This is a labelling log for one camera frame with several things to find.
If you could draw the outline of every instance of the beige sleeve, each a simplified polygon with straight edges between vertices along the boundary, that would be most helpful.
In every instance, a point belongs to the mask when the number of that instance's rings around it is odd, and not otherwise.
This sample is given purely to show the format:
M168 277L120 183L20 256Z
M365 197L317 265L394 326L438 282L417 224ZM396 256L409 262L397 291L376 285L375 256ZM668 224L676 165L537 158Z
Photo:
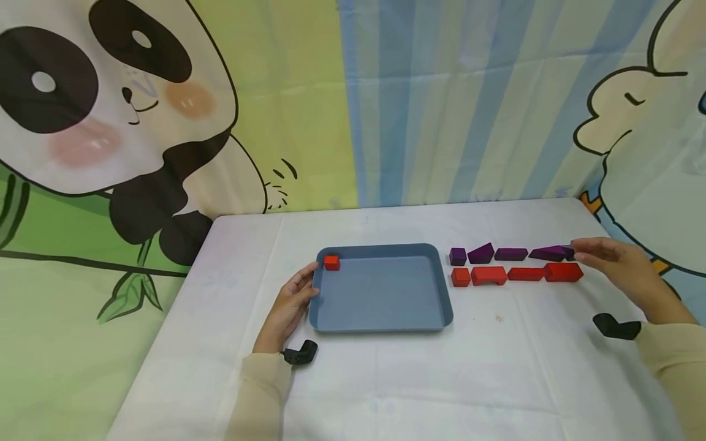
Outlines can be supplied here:
M250 354L226 430L226 441L277 441L292 367L281 354Z
M669 395L687 441L706 440L706 328L644 323L635 342Z

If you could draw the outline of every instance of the purple block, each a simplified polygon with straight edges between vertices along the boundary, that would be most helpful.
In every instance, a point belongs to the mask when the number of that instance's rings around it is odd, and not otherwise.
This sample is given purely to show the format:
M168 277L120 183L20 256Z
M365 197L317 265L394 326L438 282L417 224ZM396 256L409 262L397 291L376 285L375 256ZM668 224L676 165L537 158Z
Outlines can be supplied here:
M550 260L551 262L561 262L566 257L564 249L560 245L547 246L532 250L529 256L533 259Z
M451 265L455 267L462 267L466 265L466 249L451 248L451 252L448 254L448 259L451 261Z
M490 261L493 260L493 254L495 254L493 244L488 242L482 247L476 248L468 253L468 263L490 263Z
M495 252L495 260L524 260L526 257L526 248L498 248Z
M571 245L562 245L561 249L564 250L564 254L566 254L566 260L569 262L576 260L576 258L573 257L573 247Z

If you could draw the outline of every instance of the table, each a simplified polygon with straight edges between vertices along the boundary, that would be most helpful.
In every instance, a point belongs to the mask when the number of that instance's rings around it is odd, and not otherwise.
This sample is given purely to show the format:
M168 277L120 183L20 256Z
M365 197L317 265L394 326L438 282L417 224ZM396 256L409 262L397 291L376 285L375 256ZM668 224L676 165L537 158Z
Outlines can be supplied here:
M605 236L574 199L389 207L215 221L108 439L219 440L282 284L326 246L427 242L536 248ZM504 262L506 267L517 262ZM527 259L519 265L542 266ZM632 342L591 318L641 312L602 274L575 284L454 288L437 334L316 334L297 369L284 440L678 440L674 410Z

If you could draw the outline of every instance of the blue tray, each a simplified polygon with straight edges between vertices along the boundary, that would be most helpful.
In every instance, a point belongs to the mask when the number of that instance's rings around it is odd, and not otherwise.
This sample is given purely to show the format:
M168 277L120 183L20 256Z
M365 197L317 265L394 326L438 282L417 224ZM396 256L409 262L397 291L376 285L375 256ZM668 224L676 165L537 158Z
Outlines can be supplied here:
M340 270L323 267L337 255ZM320 332L430 332L453 320L439 253L428 243L324 248L309 322Z

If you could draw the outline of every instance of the red rectangular block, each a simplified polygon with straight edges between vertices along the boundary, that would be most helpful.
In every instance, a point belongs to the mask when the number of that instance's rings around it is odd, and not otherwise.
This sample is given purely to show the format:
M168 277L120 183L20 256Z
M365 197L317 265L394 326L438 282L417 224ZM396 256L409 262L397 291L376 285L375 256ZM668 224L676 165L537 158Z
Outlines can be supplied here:
M475 267L471 271L471 280L474 286L488 283L504 285L508 275L503 267Z
M544 277L544 268L511 268L508 271L509 280L527 280L537 282Z
M341 262L337 255L327 255L323 258L323 266L329 271L338 271L341 268Z
M583 271L577 263L547 263L544 277L548 282L576 282L583 277Z
M471 274L468 268L454 268L451 272L453 286L468 286L471 283Z

